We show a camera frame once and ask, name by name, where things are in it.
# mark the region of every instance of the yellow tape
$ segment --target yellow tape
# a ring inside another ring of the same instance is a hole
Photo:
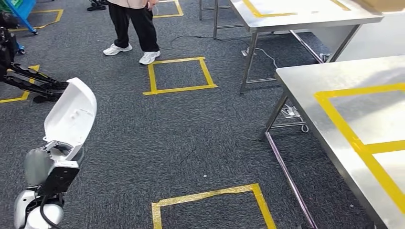
[[[155,77],[155,70],[153,68],[153,64],[148,65],[148,71],[149,71],[150,92],[154,93],[157,91],[157,88],[156,88],[156,77]]]
[[[387,174],[384,168],[374,158],[373,154],[392,152],[405,149],[405,141],[385,142],[364,145],[360,138],[346,123],[337,109],[329,101],[333,97],[352,96],[357,94],[372,94],[389,91],[405,91],[405,83],[386,84],[372,87],[343,89],[335,91],[324,91],[315,93],[315,98],[329,116],[331,121],[340,130],[342,135],[347,139],[359,157],[363,160],[371,173],[375,176],[381,187],[391,197],[393,202],[398,206],[402,213],[405,213],[405,194],[401,191],[398,185]]]
[[[164,2],[174,2],[174,4],[176,5],[178,14],[156,15],[156,16],[153,16],[153,18],[170,18],[170,17],[180,17],[180,16],[183,16],[183,15],[184,15],[183,10],[181,9],[179,0],[163,0],[163,1],[158,1],[158,3],[159,3],[159,2],[160,2],[160,3],[164,3]]]
[[[34,29],[43,29],[44,27],[50,25],[50,24],[54,24],[57,23],[61,20],[62,14],[63,14],[63,9],[59,9],[59,10],[41,10],[41,11],[31,11],[31,13],[51,13],[51,12],[58,12],[58,15],[56,16],[56,19],[48,24],[45,25],[41,25],[41,26],[34,26]],[[21,28],[21,29],[13,29],[10,30],[11,32],[15,32],[15,31],[26,31],[28,30],[28,28]]]
[[[257,204],[259,205],[260,211],[262,212],[263,218],[268,229],[276,229],[273,217],[271,217],[270,210],[267,207],[266,200],[260,190],[259,184],[252,184],[252,191],[255,195]]]
[[[405,150],[405,140],[394,142],[383,142],[365,145],[370,154],[394,152]]]
[[[252,14],[257,18],[271,18],[271,17],[282,17],[282,16],[291,16],[291,15],[298,15],[296,12],[292,13],[271,13],[271,14],[261,14],[256,7],[252,4],[250,0],[242,0],[243,3],[250,9]],[[341,7],[344,11],[349,11],[350,9],[346,7],[343,3],[339,2],[338,0],[330,0],[333,3],[337,4]]]
[[[34,66],[29,66],[29,68],[38,71],[39,70],[39,64],[34,65]],[[34,83],[35,80],[34,79],[29,79],[28,82]],[[13,99],[2,99],[2,100],[0,100],[0,104],[26,100],[28,98],[29,94],[30,93],[28,91],[24,91],[22,93],[21,97],[13,98]]]
[[[170,93],[170,92],[185,92],[185,91],[194,91],[200,89],[208,89],[208,88],[215,88],[218,87],[217,85],[201,85],[201,86],[193,86],[193,87],[179,87],[179,88],[170,88],[170,89],[162,89],[156,90],[154,92],[144,92],[144,95],[153,95],[153,94],[162,94],[162,93]]]
[[[152,222],[153,229],[162,229],[162,216],[160,206],[157,203],[152,203]]]
[[[153,229],[162,229],[162,219],[161,219],[161,212],[160,207],[174,205],[174,204],[181,204],[191,201],[197,201],[204,198],[209,198],[221,194],[230,194],[230,193],[242,193],[253,191],[255,198],[257,200],[257,204],[259,205],[260,211],[262,212],[263,218],[267,225],[268,229],[275,229],[276,225],[274,224],[273,218],[271,217],[270,211],[267,207],[266,201],[263,197],[262,191],[260,190],[259,184],[251,184],[251,185],[244,185],[238,187],[230,187],[225,189],[220,189],[216,191],[210,192],[203,192],[197,194],[191,194],[181,197],[174,197],[169,199],[162,199],[158,203],[152,203],[152,221],[153,221]]]
[[[159,63],[176,63],[176,62],[185,62],[185,61],[199,61],[204,60],[205,57],[191,57],[191,58],[184,58],[184,59],[174,59],[174,60],[164,60],[164,61],[155,61],[152,64],[159,64]]]
[[[184,58],[184,59],[155,61],[155,62],[149,64],[148,72],[149,72],[150,92],[144,92],[143,94],[144,95],[153,95],[153,94],[162,94],[162,93],[170,93],[170,92],[184,92],[184,91],[193,91],[193,90],[218,87],[217,85],[214,84],[214,82],[211,78],[210,72],[208,71],[207,65],[205,64],[204,60],[205,60],[205,57],[192,57],[192,58]],[[207,85],[158,90],[157,86],[156,86],[156,76],[155,76],[155,71],[154,71],[153,66],[155,64],[160,64],[160,63],[176,63],[176,62],[185,62],[185,61],[199,61],[202,72],[207,81]]]
[[[208,68],[207,68],[207,65],[205,64],[204,59],[200,59],[200,66],[201,66],[202,72],[204,73],[205,80],[207,81],[208,85],[216,87],[216,85],[213,82],[213,79],[211,78],[211,74],[208,71]]]

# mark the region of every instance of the stainless steel table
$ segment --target stainless steel table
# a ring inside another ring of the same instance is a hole
[[[218,25],[218,2],[219,0],[215,0],[214,4],[214,37],[217,36],[218,29],[240,26]],[[250,51],[256,49],[260,32],[290,31],[319,63],[323,63],[324,60],[293,30],[353,26],[341,46],[328,59],[328,62],[334,62],[360,25],[380,22],[383,18],[381,14],[365,9],[352,0],[230,0],[230,6],[242,21],[243,26],[252,33]],[[248,80],[253,56],[254,52],[249,52],[240,93],[245,91],[246,84],[275,80],[273,78]]]
[[[274,122],[287,98],[377,228],[404,229],[405,56],[279,68],[276,79],[284,93],[260,138],[269,141],[310,225],[316,228],[270,134],[282,126]]]

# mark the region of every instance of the shoe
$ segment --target shoe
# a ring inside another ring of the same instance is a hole
[[[112,44],[108,49],[104,50],[103,53],[106,56],[114,56],[120,52],[128,52],[131,50],[132,50],[132,46],[130,44],[128,44],[128,47],[126,47],[124,49],[116,46],[115,44]]]
[[[142,58],[139,60],[139,63],[143,65],[148,65],[150,63],[153,63],[155,61],[155,58],[158,56],[160,56],[160,51],[145,52],[145,54],[143,54]]]

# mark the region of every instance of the blue stand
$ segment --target blue stand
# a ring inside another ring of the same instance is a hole
[[[30,32],[33,34],[38,34],[38,31],[34,29],[31,24],[27,21],[28,15],[30,14],[31,10],[33,9],[34,5],[36,4],[36,0],[23,0],[21,5],[16,8],[10,0],[4,0],[6,4],[10,7],[13,11],[14,15],[20,19],[20,21],[28,28]]]
[[[17,42],[17,44],[18,44],[18,53],[25,54],[25,47],[18,42]]]

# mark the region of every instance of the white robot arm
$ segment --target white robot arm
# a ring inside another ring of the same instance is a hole
[[[47,144],[27,153],[24,173],[27,188],[14,204],[16,229],[60,229],[63,193],[79,172],[84,153],[82,145],[93,126],[96,98],[77,78],[53,106],[45,120],[43,139]]]

